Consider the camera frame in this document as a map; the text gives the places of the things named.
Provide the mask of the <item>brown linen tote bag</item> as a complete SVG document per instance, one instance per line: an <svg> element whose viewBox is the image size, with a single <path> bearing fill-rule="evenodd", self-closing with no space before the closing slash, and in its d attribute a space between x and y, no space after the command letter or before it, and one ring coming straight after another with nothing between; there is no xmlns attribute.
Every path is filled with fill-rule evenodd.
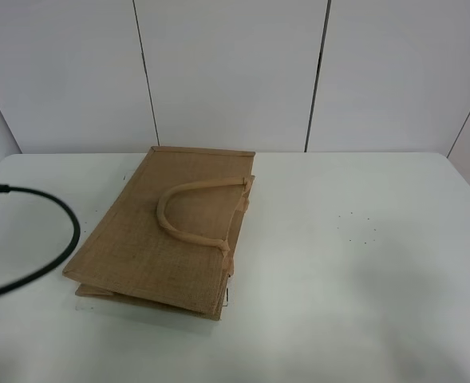
<svg viewBox="0 0 470 383"><path fill-rule="evenodd" d="M151 148L63 269L77 295L219 320L254 176L253 152Z"/></svg>

